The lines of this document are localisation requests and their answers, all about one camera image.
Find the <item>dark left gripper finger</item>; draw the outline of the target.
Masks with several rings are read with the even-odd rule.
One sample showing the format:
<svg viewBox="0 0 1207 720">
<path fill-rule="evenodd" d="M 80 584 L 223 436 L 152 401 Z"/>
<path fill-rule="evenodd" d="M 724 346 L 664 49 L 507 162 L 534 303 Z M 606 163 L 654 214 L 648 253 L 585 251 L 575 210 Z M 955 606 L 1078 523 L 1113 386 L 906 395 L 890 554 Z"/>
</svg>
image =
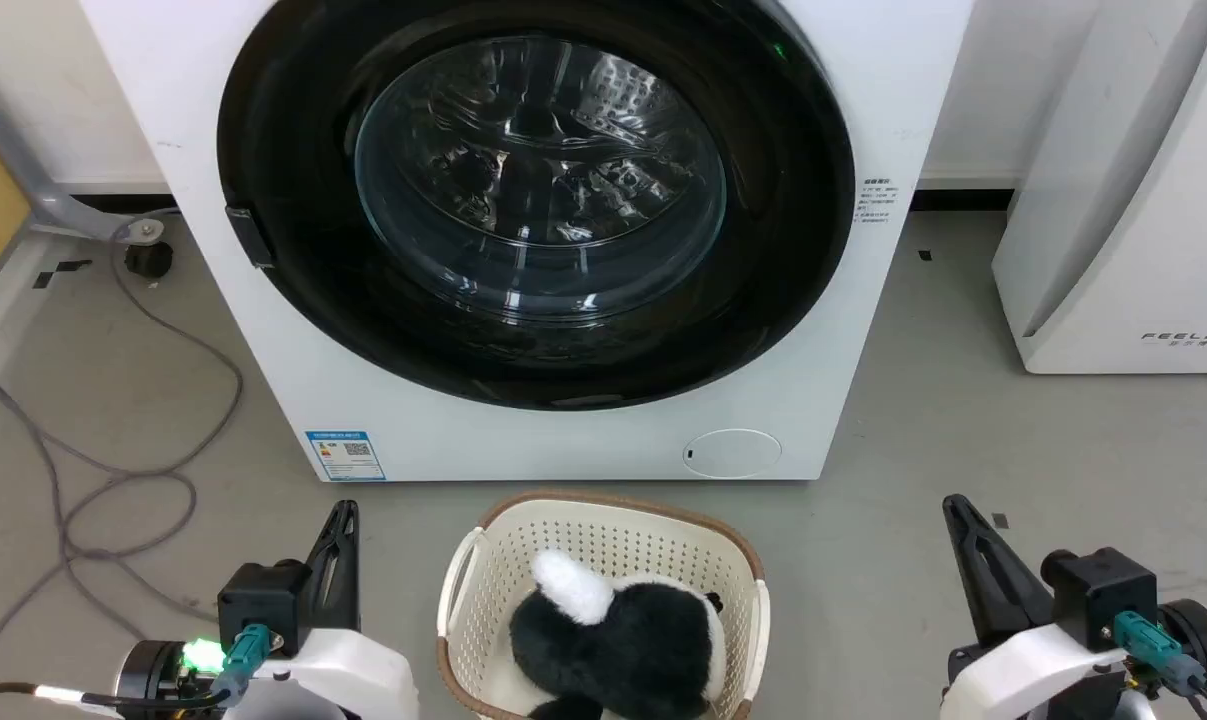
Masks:
<svg viewBox="0 0 1207 720">
<path fill-rule="evenodd" d="M 330 539 L 330 621 L 339 628 L 360 632 L 360 523 L 356 501 L 339 501 L 333 507 Z"/>
<path fill-rule="evenodd" d="M 339 626 L 333 626 L 332 621 L 330 621 L 330 548 L 332 548 L 333 537 L 333 507 L 330 510 L 328 519 L 323 521 L 323 527 L 317 533 L 317 538 L 311 544 L 309 557 L 307 557 L 307 566 L 311 570 L 311 576 L 307 580 L 307 587 L 303 589 L 301 601 L 303 626 L 307 630 L 344 630 L 339 628 Z"/>
</svg>

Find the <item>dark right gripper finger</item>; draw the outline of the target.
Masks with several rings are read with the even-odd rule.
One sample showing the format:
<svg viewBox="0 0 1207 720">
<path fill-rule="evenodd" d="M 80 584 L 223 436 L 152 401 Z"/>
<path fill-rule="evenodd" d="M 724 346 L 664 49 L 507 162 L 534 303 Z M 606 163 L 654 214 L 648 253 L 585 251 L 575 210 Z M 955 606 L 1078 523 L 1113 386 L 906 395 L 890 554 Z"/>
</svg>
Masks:
<svg viewBox="0 0 1207 720">
<path fill-rule="evenodd" d="M 1013 556 L 1011 550 L 969 498 L 945 498 L 941 513 L 958 564 L 975 642 L 982 650 L 989 650 L 1025 630 L 1024 607 L 1019 605 L 1016 583 L 1010 566 L 1005 564 Z"/>
<path fill-rule="evenodd" d="M 950 494 L 949 497 L 966 496 Z M 1039 583 L 1039 578 L 1033 573 L 1033 570 L 1031 570 L 1027 564 L 1024 564 L 1024 561 L 1020 560 L 1020 557 L 1013 551 L 1013 548 L 1010 548 L 1010 550 L 1013 556 L 1010 560 L 1005 561 L 1005 564 L 1010 566 L 1014 583 L 1016 583 L 1018 587 L 1019 605 L 1024 607 L 1025 630 L 1034 630 L 1037 626 L 1053 624 L 1053 596 L 1048 593 L 1045 587 L 1043 587 L 1043 584 Z"/>
</svg>

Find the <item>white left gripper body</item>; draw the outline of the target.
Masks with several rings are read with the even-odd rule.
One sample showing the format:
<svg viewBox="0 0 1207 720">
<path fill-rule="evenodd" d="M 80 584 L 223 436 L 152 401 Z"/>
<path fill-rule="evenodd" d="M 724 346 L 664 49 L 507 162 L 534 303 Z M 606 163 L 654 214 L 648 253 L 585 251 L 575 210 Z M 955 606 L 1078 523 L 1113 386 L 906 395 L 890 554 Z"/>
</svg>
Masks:
<svg viewBox="0 0 1207 720">
<path fill-rule="evenodd" d="M 311 630 L 301 651 L 269 658 L 225 720 L 421 720 L 402 652 L 355 630 Z"/>
</svg>

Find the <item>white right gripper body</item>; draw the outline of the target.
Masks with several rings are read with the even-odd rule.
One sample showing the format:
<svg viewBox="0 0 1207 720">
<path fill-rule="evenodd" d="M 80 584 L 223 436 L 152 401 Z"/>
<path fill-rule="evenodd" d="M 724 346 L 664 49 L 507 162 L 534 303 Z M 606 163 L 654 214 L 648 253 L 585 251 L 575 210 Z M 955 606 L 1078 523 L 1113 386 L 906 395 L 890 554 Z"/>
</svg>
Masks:
<svg viewBox="0 0 1207 720">
<path fill-rule="evenodd" d="M 1129 652 L 1095 652 L 1057 625 L 1018 633 L 960 671 L 941 701 L 941 720 L 1016 720 L 1077 684 L 1096 665 Z"/>
</svg>

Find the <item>black round glass washer door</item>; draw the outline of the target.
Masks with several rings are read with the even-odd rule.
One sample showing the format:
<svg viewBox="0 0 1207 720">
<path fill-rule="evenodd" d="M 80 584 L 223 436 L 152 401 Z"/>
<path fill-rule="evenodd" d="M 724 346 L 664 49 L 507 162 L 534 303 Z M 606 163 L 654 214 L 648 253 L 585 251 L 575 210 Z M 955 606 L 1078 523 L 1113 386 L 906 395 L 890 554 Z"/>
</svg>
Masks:
<svg viewBox="0 0 1207 720">
<path fill-rule="evenodd" d="M 814 309 L 853 217 L 845 111 L 766 0 L 274 0 L 216 135 L 284 299 L 495 406 L 725 377 Z"/>
</svg>

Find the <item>white front-load washing machine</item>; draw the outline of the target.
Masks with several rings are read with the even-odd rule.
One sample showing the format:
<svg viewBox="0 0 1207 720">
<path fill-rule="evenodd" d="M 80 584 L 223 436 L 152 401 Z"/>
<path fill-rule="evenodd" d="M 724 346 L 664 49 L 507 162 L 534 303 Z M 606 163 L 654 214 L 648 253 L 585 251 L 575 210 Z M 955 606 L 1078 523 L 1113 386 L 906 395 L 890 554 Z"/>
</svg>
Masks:
<svg viewBox="0 0 1207 720">
<path fill-rule="evenodd" d="M 879 295 L 935 135 L 974 0 L 766 0 L 814 49 L 855 147 L 853 217 L 814 309 L 750 364 L 635 406 L 495 406 L 384 371 L 301 314 L 247 263 L 225 215 L 216 129 L 225 83 L 274 0 L 78 0 L 193 241 L 317 475 L 303 433 L 365 431 L 387 482 L 709 480 L 702 434 L 760 431 L 782 455 L 757 478 L 814 480 L 830 455 Z M 900 185 L 896 217 L 855 223 L 864 178 Z"/>
</svg>

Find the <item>blue energy label sticker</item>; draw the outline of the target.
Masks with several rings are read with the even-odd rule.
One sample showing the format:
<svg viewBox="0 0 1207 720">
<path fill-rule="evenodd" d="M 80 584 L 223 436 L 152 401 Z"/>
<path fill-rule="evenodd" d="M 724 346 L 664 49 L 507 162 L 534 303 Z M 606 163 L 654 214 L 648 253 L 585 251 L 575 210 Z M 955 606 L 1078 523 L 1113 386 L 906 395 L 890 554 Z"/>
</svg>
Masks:
<svg viewBox="0 0 1207 720">
<path fill-rule="evenodd" d="M 303 437 L 325 482 L 387 482 L 365 431 L 307 431 Z"/>
</svg>

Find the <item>cream perforated laundry basket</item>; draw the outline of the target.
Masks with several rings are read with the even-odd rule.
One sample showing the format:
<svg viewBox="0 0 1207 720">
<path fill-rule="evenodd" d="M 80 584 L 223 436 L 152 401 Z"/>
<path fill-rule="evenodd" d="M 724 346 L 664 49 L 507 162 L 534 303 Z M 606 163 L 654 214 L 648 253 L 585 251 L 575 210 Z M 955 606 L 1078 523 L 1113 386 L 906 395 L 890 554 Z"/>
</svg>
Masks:
<svg viewBox="0 0 1207 720">
<path fill-rule="evenodd" d="M 476 720 L 527 720 L 547 701 L 517 669 L 508 624 L 533 591 L 533 555 L 562 550 L 604 576 L 657 576 L 722 601 L 717 697 L 702 720 L 751 720 L 769 643 L 766 574 L 731 525 L 635 498 L 546 488 L 492 507 L 451 555 L 437 610 L 437 665 Z"/>
</svg>

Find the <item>round white filter cover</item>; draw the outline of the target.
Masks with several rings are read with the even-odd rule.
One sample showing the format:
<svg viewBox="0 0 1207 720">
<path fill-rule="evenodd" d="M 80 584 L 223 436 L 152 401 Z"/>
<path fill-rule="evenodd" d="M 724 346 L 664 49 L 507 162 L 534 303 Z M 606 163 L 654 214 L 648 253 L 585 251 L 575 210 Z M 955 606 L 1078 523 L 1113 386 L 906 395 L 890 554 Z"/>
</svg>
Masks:
<svg viewBox="0 0 1207 720">
<path fill-rule="evenodd" d="M 686 469 L 709 479 L 757 478 L 776 464 L 781 443 L 771 434 L 744 428 L 712 431 L 687 443 Z"/>
</svg>

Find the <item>black and white plush toy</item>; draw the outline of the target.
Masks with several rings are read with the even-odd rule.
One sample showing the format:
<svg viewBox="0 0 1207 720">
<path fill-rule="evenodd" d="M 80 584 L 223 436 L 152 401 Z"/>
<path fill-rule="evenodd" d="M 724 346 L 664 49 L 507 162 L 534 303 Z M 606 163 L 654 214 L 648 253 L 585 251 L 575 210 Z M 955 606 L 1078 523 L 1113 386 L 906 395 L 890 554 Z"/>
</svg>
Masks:
<svg viewBox="0 0 1207 720">
<path fill-rule="evenodd" d="M 561 550 L 533 556 L 511 652 L 549 698 L 529 720 L 702 720 L 725 687 L 722 601 L 659 575 L 608 578 Z"/>
</svg>

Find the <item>black caster wheel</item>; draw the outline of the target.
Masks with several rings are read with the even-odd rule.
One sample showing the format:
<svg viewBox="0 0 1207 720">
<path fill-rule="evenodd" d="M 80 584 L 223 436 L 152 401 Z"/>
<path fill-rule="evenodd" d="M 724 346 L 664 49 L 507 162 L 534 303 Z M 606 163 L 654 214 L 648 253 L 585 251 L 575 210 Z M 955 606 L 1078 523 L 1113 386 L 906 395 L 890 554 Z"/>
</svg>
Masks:
<svg viewBox="0 0 1207 720">
<path fill-rule="evenodd" d="M 173 269 L 173 261 L 174 248 L 164 241 L 151 242 L 151 245 L 128 245 L 123 256 L 127 273 L 146 279 L 146 281 L 164 279 Z"/>
</svg>

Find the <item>white air purifier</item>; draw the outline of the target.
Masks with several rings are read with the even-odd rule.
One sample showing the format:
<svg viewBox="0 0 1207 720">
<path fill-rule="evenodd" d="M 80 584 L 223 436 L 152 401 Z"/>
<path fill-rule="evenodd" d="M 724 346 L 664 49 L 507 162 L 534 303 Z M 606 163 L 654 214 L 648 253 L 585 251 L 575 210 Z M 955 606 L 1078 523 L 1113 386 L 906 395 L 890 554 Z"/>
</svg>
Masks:
<svg viewBox="0 0 1207 720">
<path fill-rule="evenodd" d="M 1207 375 L 1207 0 L 1103 0 L 992 261 L 1024 368 Z"/>
</svg>

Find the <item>small printed warning label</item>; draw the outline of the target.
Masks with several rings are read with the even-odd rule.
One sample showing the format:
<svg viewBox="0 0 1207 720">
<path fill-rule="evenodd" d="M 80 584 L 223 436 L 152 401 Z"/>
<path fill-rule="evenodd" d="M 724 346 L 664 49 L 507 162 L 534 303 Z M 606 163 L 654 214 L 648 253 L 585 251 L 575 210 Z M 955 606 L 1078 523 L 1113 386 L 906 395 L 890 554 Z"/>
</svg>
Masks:
<svg viewBox="0 0 1207 720">
<path fill-rule="evenodd" d="M 855 201 L 855 223 L 886 224 L 896 217 L 900 185 L 894 178 L 864 178 Z"/>
</svg>

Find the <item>grey metal frame leg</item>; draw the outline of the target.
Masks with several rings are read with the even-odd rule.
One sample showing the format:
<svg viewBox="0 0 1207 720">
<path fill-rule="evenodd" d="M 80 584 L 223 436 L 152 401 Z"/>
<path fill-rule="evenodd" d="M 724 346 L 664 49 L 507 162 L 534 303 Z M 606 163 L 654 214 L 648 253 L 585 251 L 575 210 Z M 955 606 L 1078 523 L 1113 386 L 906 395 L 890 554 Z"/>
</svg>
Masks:
<svg viewBox="0 0 1207 720">
<path fill-rule="evenodd" d="M 1 109 L 0 160 L 24 199 L 30 201 L 35 232 L 147 247 L 163 238 L 165 215 L 175 213 L 173 207 L 152 210 L 150 213 L 109 213 L 74 199 L 71 193 L 51 178 L 31 146 Z"/>
</svg>

